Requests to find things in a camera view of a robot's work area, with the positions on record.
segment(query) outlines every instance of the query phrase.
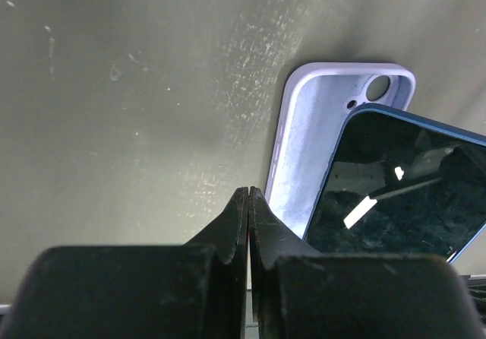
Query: blue smartphone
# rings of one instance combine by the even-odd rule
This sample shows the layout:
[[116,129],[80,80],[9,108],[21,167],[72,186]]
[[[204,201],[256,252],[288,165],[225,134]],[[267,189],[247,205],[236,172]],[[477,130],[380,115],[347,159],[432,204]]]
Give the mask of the blue smartphone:
[[486,138],[381,105],[348,118],[304,240],[453,261],[486,226]]

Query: phone frame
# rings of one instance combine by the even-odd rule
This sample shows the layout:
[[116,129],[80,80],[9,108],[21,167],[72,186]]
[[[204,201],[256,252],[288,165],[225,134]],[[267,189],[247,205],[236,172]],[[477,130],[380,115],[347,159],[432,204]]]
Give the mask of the phone frame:
[[[327,184],[327,180],[329,178],[329,174],[332,169],[334,157],[336,156],[336,152],[338,146],[341,143],[342,135],[344,134],[346,126],[348,125],[349,120],[351,120],[351,118],[366,112],[374,112],[385,116],[391,116],[398,120],[410,122],[414,125],[417,125],[421,128],[425,128],[429,131],[435,131],[439,134],[450,136],[452,138],[457,138],[461,141],[466,141],[472,144],[477,144],[477,145],[481,145],[482,147],[486,147],[486,136],[484,135],[476,134],[471,131],[466,131],[461,128],[457,128],[455,126],[451,126],[448,124],[443,124],[442,122],[426,119],[425,117],[418,116],[410,112],[402,111],[401,109],[394,109],[393,107],[384,106],[376,103],[366,103],[356,107],[352,112],[349,113],[348,117],[346,118],[339,132],[338,141],[334,147],[329,166],[327,168],[326,174],[324,175],[323,181],[320,185],[319,195],[317,196],[316,201],[314,202],[314,208],[312,209],[312,214],[309,218],[307,226],[305,227],[304,235],[302,237],[302,240],[304,241],[307,241],[309,226],[311,225],[312,217],[314,216],[317,203],[320,200],[324,187]],[[486,221],[484,222],[483,226],[478,230],[478,232],[472,237],[472,239],[470,239],[467,242],[467,244],[465,244],[465,246],[463,246],[455,255],[451,255],[447,259],[447,261],[449,263],[454,262],[468,248],[468,246],[472,243],[472,241],[475,240],[481,234],[481,232],[484,229],[486,229]]]

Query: phone case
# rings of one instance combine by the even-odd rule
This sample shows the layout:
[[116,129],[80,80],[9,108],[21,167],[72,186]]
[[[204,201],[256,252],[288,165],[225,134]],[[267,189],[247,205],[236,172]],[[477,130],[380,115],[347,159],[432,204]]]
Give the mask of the phone case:
[[[389,86],[371,102],[367,89],[380,76]],[[273,213],[302,237],[349,113],[364,103],[406,109],[414,90],[414,75],[395,64],[310,63],[295,70],[283,91],[265,189]]]

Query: smartphone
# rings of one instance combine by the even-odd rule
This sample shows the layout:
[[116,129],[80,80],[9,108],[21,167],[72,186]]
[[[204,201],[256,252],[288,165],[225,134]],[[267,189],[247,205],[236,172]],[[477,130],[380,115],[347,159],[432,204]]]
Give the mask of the smartphone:
[[486,138],[386,106],[348,118],[304,240],[453,261],[486,226]]

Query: scratched surface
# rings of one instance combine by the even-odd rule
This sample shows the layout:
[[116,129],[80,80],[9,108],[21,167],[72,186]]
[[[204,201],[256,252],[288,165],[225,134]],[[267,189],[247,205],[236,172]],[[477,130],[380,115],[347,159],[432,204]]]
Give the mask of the scratched surface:
[[[184,242],[264,186],[304,62],[397,62],[411,111],[484,134],[485,6],[0,0],[0,302],[49,246]],[[461,269],[486,272],[471,257]]]

